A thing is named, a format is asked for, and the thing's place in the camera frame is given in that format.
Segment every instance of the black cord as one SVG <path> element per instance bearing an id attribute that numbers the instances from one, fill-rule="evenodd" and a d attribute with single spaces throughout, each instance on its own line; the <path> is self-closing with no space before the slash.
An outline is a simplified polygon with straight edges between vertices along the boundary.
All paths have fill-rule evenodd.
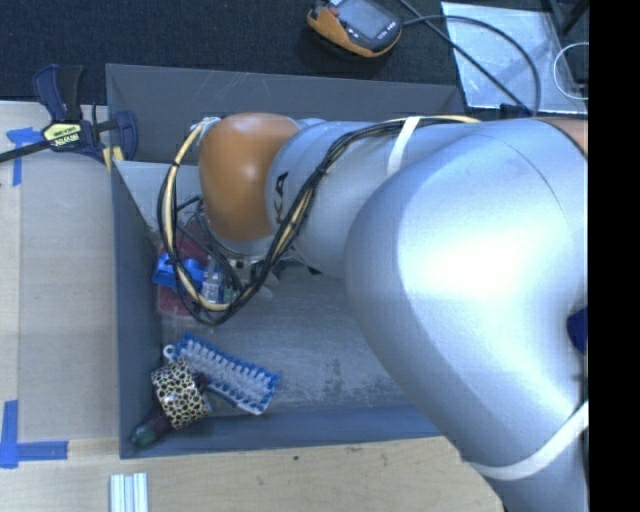
<path id="1" fill-rule="evenodd" d="M 538 112 L 540 111 L 541 103 L 542 103 L 542 83 L 540 80 L 540 74 L 538 73 L 538 70 L 536 69 L 536 66 L 533 60 L 531 60 L 531 57 L 529 56 L 529 54 L 511 36 L 503 32 L 502 30 L 494 27 L 493 25 L 490 25 L 488 23 L 485 23 L 483 21 L 479 21 L 473 18 L 468 18 L 466 16 L 442 15 L 442 14 L 422 16 L 412 5 L 407 3 L 406 0 L 398 0 L 398 1 L 404 7 L 409 9 L 415 16 L 417 16 L 416 18 L 403 23 L 403 26 L 406 27 L 406 26 L 414 25 L 416 23 L 424 23 L 440 38 L 442 38 L 449 45 L 451 45 L 451 47 L 454 50 L 458 51 L 458 53 L 460 53 L 464 58 L 466 58 L 469 62 L 471 62 L 471 64 L 473 64 L 473 66 L 475 66 L 478 69 L 478 71 L 480 71 L 485 77 L 487 77 L 502 92 L 504 92 L 507 96 L 509 96 L 509 98 L 515 101 L 522 109 L 525 110 L 526 113 L 528 113 L 531 116 L 535 116 L 538 114 Z M 530 109 L 529 107 L 527 107 L 517 96 L 515 96 L 509 89 L 507 89 L 504 86 L 504 84 L 502 84 L 495 76 L 493 76 L 489 71 L 487 71 L 478 61 L 476 61 L 463 48 L 461 48 L 458 44 L 456 44 L 450 37 L 448 37 L 441 30 L 439 30 L 435 25 L 433 25 L 433 23 L 431 23 L 430 20 L 454 20 L 454 21 L 462 21 L 465 23 L 471 23 L 473 25 L 477 25 L 479 27 L 485 28 L 499 35 L 500 37 L 508 41 L 511 45 L 513 45 L 513 47 L 516 48 L 516 50 L 518 50 L 518 52 L 527 61 L 527 64 L 529 65 L 529 68 L 531 69 L 531 73 L 533 75 L 533 80 L 535 85 L 535 99 L 534 99 L 533 109 Z"/>

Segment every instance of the electronic device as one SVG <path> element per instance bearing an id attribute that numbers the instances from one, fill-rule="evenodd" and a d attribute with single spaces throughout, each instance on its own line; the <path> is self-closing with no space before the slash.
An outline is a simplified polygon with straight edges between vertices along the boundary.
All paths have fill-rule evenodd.
<path id="1" fill-rule="evenodd" d="M 388 53 L 402 33 L 400 19 L 371 0 L 317 0 L 307 22 L 333 45 L 367 58 Z"/>

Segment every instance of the scrub brush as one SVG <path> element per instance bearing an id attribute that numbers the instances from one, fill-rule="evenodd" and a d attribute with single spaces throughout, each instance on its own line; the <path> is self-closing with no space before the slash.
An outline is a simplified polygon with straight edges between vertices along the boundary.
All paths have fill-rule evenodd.
<path id="1" fill-rule="evenodd" d="M 186 359 L 207 376 L 207 390 L 251 414 L 262 414 L 273 398 L 280 376 L 226 354 L 207 341 L 186 333 L 163 351 L 169 361 Z"/>

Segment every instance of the blue clamp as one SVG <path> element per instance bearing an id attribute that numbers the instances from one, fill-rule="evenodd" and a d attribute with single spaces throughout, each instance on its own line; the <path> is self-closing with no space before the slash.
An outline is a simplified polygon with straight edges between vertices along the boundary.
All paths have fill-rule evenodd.
<path id="1" fill-rule="evenodd" d="M 184 260 L 182 265 L 191 276 L 191 279 L 196 285 L 196 289 L 200 291 L 202 289 L 202 283 L 204 283 L 205 270 L 200 266 L 200 263 L 191 258 Z M 162 253 L 158 258 L 158 263 L 156 264 L 156 269 L 151 281 L 160 286 L 176 289 L 176 276 L 169 255 L 166 252 Z"/>
<path id="2" fill-rule="evenodd" d="M 57 64 L 50 64 L 34 75 L 36 96 L 49 112 L 51 123 L 42 130 L 41 140 L 0 153 L 0 163 L 51 149 L 79 153 L 105 164 L 106 146 L 100 142 L 100 133 L 111 130 L 119 133 L 123 156 L 127 160 L 134 158 L 138 149 L 138 130 L 133 112 L 119 111 L 113 119 L 98 123 L 94 105 L 93 123 L 82 119 L 78 83 L 83 69 L 82 66 L 61 68 Z"/>
<path id="3" fill-rule="evenodd" d="M 100 142 L 100 131 L 117 129 L 120 133 L 120 148 L 125 158 L 133 159 L 138 148 L 138 131 L 133 112 L 127 110 L 116 112 L 115 119 L 111 123 L 101 125 L 98 125 L 95 119 L 94 124 L 82 119 L 82 110 L 78 103 L 78 84 L 83 71 L 82 66 L 61 68 L 58 64 L 50 64 L 33 77 L 33 88 L 38 101 L 45 106 L 51 116 L 51 125 L 73 122 L 82 128 L 80 141 L 77 144 L 63 145 L 60 149 L 51 146 L 51 149 L 72 151 L 104 163 L 105 145 Z"/>

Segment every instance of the gray box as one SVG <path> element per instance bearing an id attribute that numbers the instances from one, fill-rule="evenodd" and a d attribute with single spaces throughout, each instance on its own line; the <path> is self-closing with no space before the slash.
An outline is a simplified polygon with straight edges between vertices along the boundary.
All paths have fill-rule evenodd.
<path id="1" fill-rule="evenodd" d="M 151 275 L 158 253 L 153 193 L 192 124 L 204 116 L 275 112 L 296 119 L 381 121 L 463 113 L 453 87 L 300 76 L 109 65 L 111 112 L 138 120 L 135 162 L 112 172 L 120 456 L 182 455 L 362 443 L 439 435 L 382 368 L 348 313 L 342 283 L 303 267 L 285 270 L 273 298 L 256 297 L 209 331 L 160 315 Z M 147 162 L 161 162 L 150 166 Z M 191 153 L 185 162 L 195 162 Z M 197 180 L 186 166 L 183 193 Z M 281 374 L 262 416 L 217 404 L 213 417 L 138 450 L 129 441 L 152 406 L 149 374 L 162 347 L 190 330 L 225 351 Z"/>

